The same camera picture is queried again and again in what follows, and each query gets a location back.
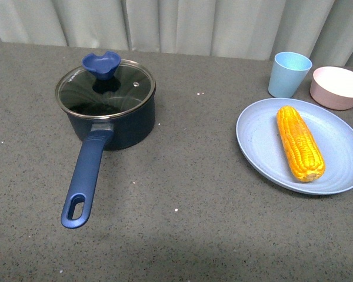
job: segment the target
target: gray countertop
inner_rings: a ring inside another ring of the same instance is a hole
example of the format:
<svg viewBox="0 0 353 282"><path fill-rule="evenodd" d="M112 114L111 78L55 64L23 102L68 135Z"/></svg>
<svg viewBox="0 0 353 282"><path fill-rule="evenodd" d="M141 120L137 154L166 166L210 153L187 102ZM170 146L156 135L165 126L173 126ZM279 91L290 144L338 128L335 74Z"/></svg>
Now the gray countertop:
<svg viewBox="0 0 353 282"><path fill-rule="evenodd" d="M268 61L118 51L156 79L156 124L104 152L89 221L64 228L81 141L54 93L92 51L0 43L0 281L353 281L353 189L289 191L238 146ZM294 98L316 104L311 77Z"/></svg>

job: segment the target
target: cup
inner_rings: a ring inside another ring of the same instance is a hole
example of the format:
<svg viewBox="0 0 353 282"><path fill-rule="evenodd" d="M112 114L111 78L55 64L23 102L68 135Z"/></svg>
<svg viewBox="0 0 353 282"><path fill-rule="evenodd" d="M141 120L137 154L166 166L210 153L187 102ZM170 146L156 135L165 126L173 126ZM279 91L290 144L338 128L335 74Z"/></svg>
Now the cup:
<svg viewBox="0 0 353 282"><path fill-rule="evenodd" d="M293 52L276 54L268 92L276 98L291 98L312 67L304 55Z"/></svg>

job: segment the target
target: corn cob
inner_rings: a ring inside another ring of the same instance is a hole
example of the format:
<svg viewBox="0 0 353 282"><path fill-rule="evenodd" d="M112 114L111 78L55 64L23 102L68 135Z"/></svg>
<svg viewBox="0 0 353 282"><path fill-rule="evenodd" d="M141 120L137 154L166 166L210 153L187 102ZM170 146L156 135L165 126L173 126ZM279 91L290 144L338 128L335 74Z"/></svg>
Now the corn cob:
<svg viewBox="0 0 353 282"><path fill-rule="evenodd" d="M297 110L291 106L280 108L277 125L293 175L303 182L321 177L325 171L324 159Z"/></svg>

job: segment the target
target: pot body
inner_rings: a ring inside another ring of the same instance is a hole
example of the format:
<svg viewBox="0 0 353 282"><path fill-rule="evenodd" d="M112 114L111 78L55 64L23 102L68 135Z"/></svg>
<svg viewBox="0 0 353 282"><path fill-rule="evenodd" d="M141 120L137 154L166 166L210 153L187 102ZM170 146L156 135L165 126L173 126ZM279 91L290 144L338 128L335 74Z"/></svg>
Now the pot body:
<svg viewBox="0 0 353 282"><path fill-rule="evenodd" d="M67 116L82 141L89 135L93 124L109 123L114 127L114 136L105 145L105 150L121 150L139 143L152 131L155 123L154 93L140 108L123 116L97 120L70 113L67 113Z"/></svg>

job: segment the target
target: plate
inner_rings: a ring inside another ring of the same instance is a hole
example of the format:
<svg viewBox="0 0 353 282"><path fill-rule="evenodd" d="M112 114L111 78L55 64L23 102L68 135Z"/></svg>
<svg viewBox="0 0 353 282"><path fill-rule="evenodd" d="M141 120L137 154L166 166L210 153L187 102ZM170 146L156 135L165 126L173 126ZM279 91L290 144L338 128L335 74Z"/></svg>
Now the plate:
<svg viewBox="0 0 353 282"><path fill-rule="evenodd" d="M312 182L300 182L288 166L276 120L277 111L285 105L300 113L325 160L324 174ZM313 195L337 194L353 188L353 128L319 106L288 98L255 102L238 118L237 139L250 164L284 188Z"/></svg>

